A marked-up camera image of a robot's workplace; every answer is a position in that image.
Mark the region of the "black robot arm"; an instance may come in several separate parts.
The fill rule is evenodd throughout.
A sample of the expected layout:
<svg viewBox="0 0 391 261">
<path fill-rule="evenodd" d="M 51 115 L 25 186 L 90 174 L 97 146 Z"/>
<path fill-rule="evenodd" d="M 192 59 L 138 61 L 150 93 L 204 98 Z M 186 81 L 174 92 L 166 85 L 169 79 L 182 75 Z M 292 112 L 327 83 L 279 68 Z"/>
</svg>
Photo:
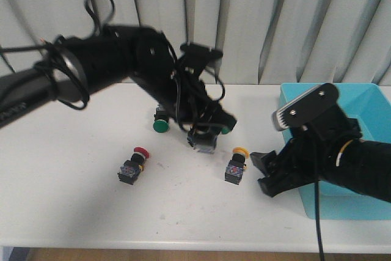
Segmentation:
<svg viewBox="0 0 391 261">
<path fill-rule="evenodd" d="M 291 139 L 276 153 L 252 152 L 269 197 L 320 180 L 390 201 L 390 144 L 362 139 L 357 119 L 333 106 L 291 126 Z"/>
<path fill-rule="evenodd" d="M 184 128 L 194 149 L 213 152 L 219 134 L 236 125 L 199 78 L 222 57 L 218 50 L 185 43 L 176 57 L 164 34 L 127 26 L 106 26 L 86 39 L 59 37 L 42 48 L 47 54 L 32 68 L 1 78 L 2 127 L 52 100 L 82 110 L 92 94 L 126 77 L 159 103 L 158 117 Z"/>
</svg>

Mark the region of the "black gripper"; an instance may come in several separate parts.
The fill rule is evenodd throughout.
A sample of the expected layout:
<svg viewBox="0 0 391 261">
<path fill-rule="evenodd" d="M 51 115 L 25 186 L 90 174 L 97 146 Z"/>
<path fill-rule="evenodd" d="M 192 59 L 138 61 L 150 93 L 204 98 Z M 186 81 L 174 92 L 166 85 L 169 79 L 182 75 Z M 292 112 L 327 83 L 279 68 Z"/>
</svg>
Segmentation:
<svg viewBox="0 0 391 261">
<path fill-rule="evenodd" d="M 258 179 L 262 192 L 269 197 L 325 178 L 336 149 L 362 136 L 357 119 L 347 117 L 338 106 L 286 107 L 276 111 L 276 123 L 292 135 L 282 151 L 278 155 L 275 150 L 250 154 L 253 165 L 264 176 L 271 175 L 276 158 L 277 176 Z"/>
<path fill-rule="evenodd" d="M 225 85 L 219 77 L 221 95 L 211 98 L 206 92 L 205 83 L 187 70 L 177 70 L 172 77 L 176 85 L 174 119 L 185 132 L 213 132 L 219 135 L 223 127 L 234 129 L 237 119 L 226 112 L 220 102 L 225 97 Z"/>
</svg>

